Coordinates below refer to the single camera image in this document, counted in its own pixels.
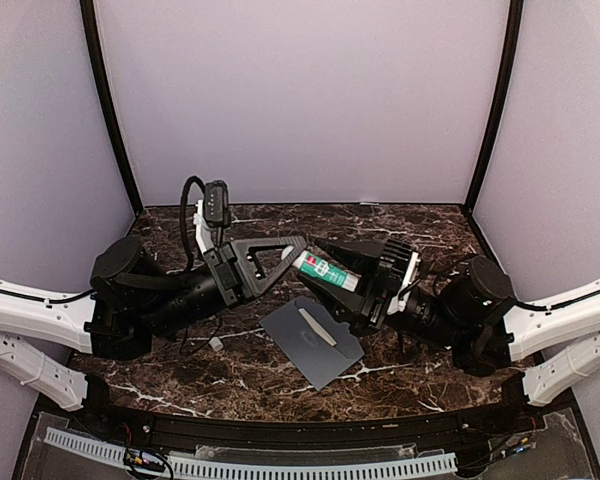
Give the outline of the green white glue stick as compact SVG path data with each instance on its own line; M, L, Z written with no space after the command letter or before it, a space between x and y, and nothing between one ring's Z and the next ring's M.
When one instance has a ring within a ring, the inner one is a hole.
M343 290L354 292L359 278L321 257L303 250L293 261L292 266L305 278L317 279Z

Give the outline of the grey blue envelope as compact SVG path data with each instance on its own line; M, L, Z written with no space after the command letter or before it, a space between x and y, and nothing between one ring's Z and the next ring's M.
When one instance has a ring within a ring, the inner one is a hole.
M306 309L337 341L328 345L298 312ZM322 390L364 356L357 337L346 324L336 322L326 308L297 297L260 320L260 326L291 363L316 389Z

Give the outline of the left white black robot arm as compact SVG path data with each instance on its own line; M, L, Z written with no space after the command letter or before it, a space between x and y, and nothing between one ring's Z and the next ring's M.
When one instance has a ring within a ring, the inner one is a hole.
M195 322L247 304L287 272L307 246L301 236L226 242L207 250L193 270L168 274L136 237L124 237L99 255L90 290L61 294L0 280L0 368L53 400L81 411L100 436L121 427L109 387L72 370L30 344L37 338L111 360L149 353Z

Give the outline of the small grey glue cap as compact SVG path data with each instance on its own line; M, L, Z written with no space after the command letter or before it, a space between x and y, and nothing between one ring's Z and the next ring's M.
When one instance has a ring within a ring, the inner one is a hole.
M214 350L214 351L220 351L223 349L224 344L222 343L222 341L220 340L219 337L213 337L209 340L209 346Z

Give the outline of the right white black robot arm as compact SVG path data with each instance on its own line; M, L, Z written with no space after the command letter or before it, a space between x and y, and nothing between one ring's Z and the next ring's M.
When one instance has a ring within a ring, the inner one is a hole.
M600 278L536 302L519 300L492 260L469 254L442 271L428 269L410 245L329 241L329 260L303 251L293 265L338 322L363 337L387 326L452 355L455 368L487 377L545 348L566 346L502 386L490 413L501 434L514 432L529 405L550 404L600 367Z

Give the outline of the white letter paper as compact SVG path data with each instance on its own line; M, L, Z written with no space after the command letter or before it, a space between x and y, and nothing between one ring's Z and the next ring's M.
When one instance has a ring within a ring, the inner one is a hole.
M331 347L335 347L337 345L337 341L331 336L331 334L306 309L299 308L298 312L311 327L311 329L328 345Z

